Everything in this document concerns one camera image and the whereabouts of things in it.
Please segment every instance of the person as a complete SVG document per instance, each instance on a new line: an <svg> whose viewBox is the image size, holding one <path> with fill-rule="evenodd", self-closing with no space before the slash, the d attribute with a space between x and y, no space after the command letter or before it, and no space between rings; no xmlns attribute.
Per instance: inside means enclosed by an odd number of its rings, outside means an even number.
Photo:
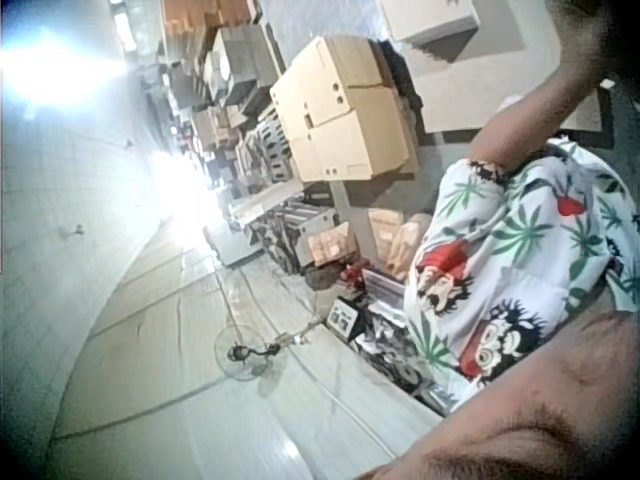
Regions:
<svg viewBox="0 0 640 480"><path fill-rule="evenodd" d="M636 206L605 162L549 140L615 59L611 4L576 3L558 69L447 170L412 265L409 330L455 411L362 479L581 477L635 433Z"/></svg>

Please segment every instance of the red print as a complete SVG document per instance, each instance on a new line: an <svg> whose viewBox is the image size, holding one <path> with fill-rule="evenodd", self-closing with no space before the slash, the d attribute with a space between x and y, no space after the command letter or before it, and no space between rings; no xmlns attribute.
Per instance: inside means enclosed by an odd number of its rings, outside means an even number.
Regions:
<svg viewBox="0 0 640 480"><path fill-rule="evenodd" d="M587 207L569 196L558 197L558 213L563 217L582 215L587 211Z"/></svg>

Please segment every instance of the bright light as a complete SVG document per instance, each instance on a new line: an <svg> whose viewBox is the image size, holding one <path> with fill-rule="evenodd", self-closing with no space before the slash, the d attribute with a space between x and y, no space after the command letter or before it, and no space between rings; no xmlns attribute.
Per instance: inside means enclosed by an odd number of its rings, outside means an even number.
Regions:
<svg viewBox="0 0 640 480"><path fill-rule="evenodd" d="M124 50L126 52L133 52L138 47L136 46L136 41L133 39L133 34L131 33L129 17L127 17L126 13L122 12L114 15L113 19L116 22L116 31L118 32L120 41L124 46Z"/></svg>
<svg viewBox="0 0 640 480"><path fill-rule="evenodd" d="M300 456L300 452L298 451L298 447L291 440L285 440L284 442L284 453L290 458L296 458Z"/></svg>
<svg viewBox="0 0 640 480"><path fill-rule="evenodd" d="M51 35L2 52L6 85L33 105L76 105L126 73L123 61L98 60L69 49Z"/></svg>
<svg viewBox="0 0 640 480"><path fill-rule="evenodd" d="M155 152L151 160L163 216L173 217L183 246L196 245L210 214L206 178L187 157Z"/></svg>

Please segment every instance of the floral shirt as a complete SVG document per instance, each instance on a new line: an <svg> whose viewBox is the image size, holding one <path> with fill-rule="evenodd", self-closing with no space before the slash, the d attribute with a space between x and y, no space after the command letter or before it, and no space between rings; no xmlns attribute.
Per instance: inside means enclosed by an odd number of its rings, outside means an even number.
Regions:
<svg viewBox="0 0 640 480"><path fill-rule="evenodd" d="M434 380L459 405L544 342L605 278L638 311L640 236L627 187L567 140L507 177L461 160L440 186L409 272L405 314Z"/></svg>

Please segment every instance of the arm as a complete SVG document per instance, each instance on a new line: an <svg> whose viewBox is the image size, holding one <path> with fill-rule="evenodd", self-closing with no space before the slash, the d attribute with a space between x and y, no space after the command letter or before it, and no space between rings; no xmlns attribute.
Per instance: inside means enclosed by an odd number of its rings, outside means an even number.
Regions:
<svg viewBox="0 0 640 480"><path fill-rule="evenodd" d="M632 315L584 315L370 478L574 478L606 467L637 428L638 330Z"/></svg>
<svg viewBox="0 0 640 480"><path fill-rule="evenodd" d="M607 2L586 13L585 0L548 2L562 45L560 66L535 91L499 112L471 144L471 158L516 170L542 148L567 117L600 84L609 63L612 14Z"/></svg>
<svg viewBox="0 0 640 480"><path fill-rule="evenodd" d="M559 130L602 77L590 65L574 69L561 64L535 91L489 121L471 143L471 159L516 170Z"/></svg>

